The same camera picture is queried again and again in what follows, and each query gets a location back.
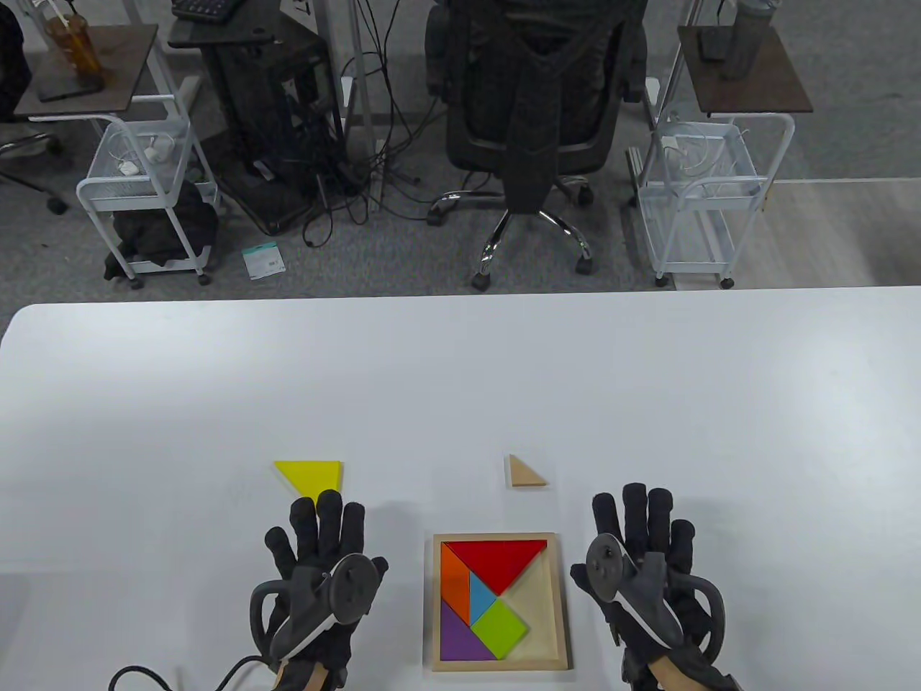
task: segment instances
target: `green square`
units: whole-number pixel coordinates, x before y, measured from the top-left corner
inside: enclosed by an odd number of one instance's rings
[[[496,600],[471,629],[497,660],[504,660],[528,633],[527,625],[501,600]]]

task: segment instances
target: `cart wheel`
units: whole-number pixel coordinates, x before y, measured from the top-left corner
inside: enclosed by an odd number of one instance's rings
[[[489,290],[489,284],[492,282],[492,279],[489,277],[489,274],[474,274],[473,280],[470,282],[470,285],[479,290],[481,293]]]
[[[45,206],[48,207],[48,210],[51,211],[55,216],[63,216],[67,211],[67,204],[63,199],[58,199],[57,197],[51,197]]]
[[[579,206],[591,206],[592,202],[595,201],[595,193],[591,191],[587,184],[584,184],[578,188],[576,201]]]
[[[576,262],[576,273],[580,275],[590,275],[592,270],[592,261],[591,259],[586,259],[585,257],[579,257]]]
[[[445,215],[441,213],[440,209],[429,209],[426,214],[426,225],[432,226],[433,228],[438,228],[443,225],[445,222]]]
[[[57,137],[49,139],[45,144],[45,151],[47,151],[52,156],[61,156],[64,153],[64,145],[61,144],[61,140]]]

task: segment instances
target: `wooden tabletop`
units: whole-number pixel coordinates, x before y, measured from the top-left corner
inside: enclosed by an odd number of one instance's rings
[[[700,29],[705,27],[678,27],[678,37],[702,112],[812,112],[806,89],[773,27],[764,39],[752,72],[739,81],[721,78],[721,63],[705,63],[700,59],[697,43]]]
[[[102,64],[106,87],[99,93],[72,99],[48,103],[39,101],[37,86],[42,80],[71,76],[74,73],[64,55],[58,50],[52,50],[45,55],[32,76],[32,82],[19,101],[15,115],[29,117],[127,111],[156,36],[156,24],[90,27],[89,39]]]

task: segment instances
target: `chrome chair leg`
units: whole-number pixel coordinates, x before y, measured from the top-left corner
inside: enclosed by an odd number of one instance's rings
[[[473,277],[471,282],[473,287],[479,290],[481,293],[485,292],[489,288],[490,277],[489,277],[489,266],[493,262],[493,257],[495,257],[495,251],[499,248],[499,244],[502,242],[502,234],[506,231],[506,226],[508,225],[508,220],[511,218],[511,213],[506,209],[506,213],[502,215],[502,218],[499,219],[498,224],[493,230],[493,234],[490,236],[489,241],[486,243],[486,246],[483,247],[483,254],[480,257],[480,270]]]
[[[550,221],[560,230],[562,230],[568,237],[572,238],[578,244],[579,250],[582,252],[582,256],[578,258],[576,262],[576,273],[582,275],[589,275],[592,270],[592,261],[591,261],[591,248],[589,247],[588,242],[585,239],[585,236],[579,231],[575,226],[571,226],[566,223],[559,216],[555,216],[548,211],[540,211],[540,216],[544,220]]]
[[[581,175],[564,175],[554,180],[554,187],[566,195],[569,204],[590,206],[595,201],[595,193],[589,187],[589,179]]]
[[[22,137],[21,139],[17,139],[12,142],[6,142],[5,144],[0,145],[0,156],[3,156],[4,154],[8,154],[10,151],[16,151],[18,148],[32,146],[33,144],[37,144],[38,142],[48,142],[49,146],[52,146],[52,147],[60,146],[60,144],[58,144],[56,136],[50,133],[47,133],[47,132],[39,132],[35,135]]]
[[[453,190],[451,192],[445,192],[428,207],[426,223],[429,226],[440,226],[444,223],[448,211],[453,210],[461,201],[486,199],[501,201],[505,198],[506,196],[501,192],[487,192],[484,190]],[[441,206],[445,202],[453,202],[453,204],[447,207]]]

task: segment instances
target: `white charger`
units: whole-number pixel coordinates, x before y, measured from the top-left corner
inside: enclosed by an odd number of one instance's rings
[[[176,140],[169,135],[157,135],[154,141],[144,149],[144,155],[151,163],[165,163],[176,148]]]

